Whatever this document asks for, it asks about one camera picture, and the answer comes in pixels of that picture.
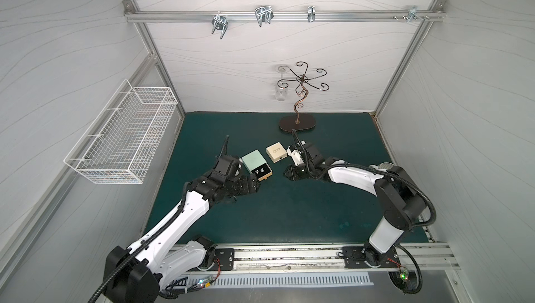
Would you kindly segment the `small cream jewelry box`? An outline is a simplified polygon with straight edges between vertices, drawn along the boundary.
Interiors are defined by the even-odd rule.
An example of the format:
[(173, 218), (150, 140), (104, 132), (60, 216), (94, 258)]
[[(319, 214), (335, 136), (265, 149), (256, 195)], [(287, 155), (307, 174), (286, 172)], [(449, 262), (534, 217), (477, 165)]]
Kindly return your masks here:
[(277, 142), (271, 146), (268, 146), (266, 148), (266, 153), (268, 157), (273, 161), (273, 163), (279, 162), (280, 160), (286, 158), (288, 156), (287, 150), (284, 148), (284, 146)]

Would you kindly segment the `mint green jewelry box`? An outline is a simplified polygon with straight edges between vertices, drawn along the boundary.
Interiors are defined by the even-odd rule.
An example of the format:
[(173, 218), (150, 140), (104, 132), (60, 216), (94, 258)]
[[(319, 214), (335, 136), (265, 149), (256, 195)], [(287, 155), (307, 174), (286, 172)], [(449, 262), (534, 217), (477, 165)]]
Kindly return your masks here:
[[(252, 151), (247, 155), (242, 156), (241, 161), (251, 174), (256, 174), (255, 171), (257, 169), (260, 170), (260, 173), (256, 174), (258, 176), (259, 181), (266, 180), (267, 178), (273, 175), (273, 171), (271, 170), (267, 161), (262, 156), (259, 150)], [(262, 174), (262, 169), (266, 169), (267, 173)]]

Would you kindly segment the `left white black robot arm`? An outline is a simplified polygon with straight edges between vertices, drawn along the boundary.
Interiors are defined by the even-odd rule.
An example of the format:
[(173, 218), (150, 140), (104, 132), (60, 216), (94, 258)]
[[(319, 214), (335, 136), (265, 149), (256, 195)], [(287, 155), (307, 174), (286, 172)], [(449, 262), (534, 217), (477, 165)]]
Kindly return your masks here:
[(235, 176), (223, 182), (201, 176), (186, 182), (179, 204), (145, 236), (128, 248), (115, 247), (107, 256), (103, 283), (89, 298), (104, 295), (112, 302), (154, 302), (165, 287), (182, 273), (201, 265), (208, 246), (189, 243), (177, 261), (165, 261), (180, 237), (210, 208), (227, 197), (258, 192), (255, 174)]

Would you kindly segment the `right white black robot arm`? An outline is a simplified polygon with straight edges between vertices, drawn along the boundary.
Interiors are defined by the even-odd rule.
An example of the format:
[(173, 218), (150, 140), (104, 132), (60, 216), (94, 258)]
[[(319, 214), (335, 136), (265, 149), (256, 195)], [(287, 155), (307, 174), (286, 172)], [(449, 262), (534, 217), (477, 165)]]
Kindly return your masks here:
[(297, 141), (286, 152), (293, 161), (284, 172), (287, 179), (348, 185), (377, 198), (383, 217), (361, 252), (371, 268), (379, 268), (407, 232), (432, 225), (437, 219), (431, 199), (402, 167), (388, 163), (365, 167), (340, 158), (325, 158), (313, 144), (303, 141)]

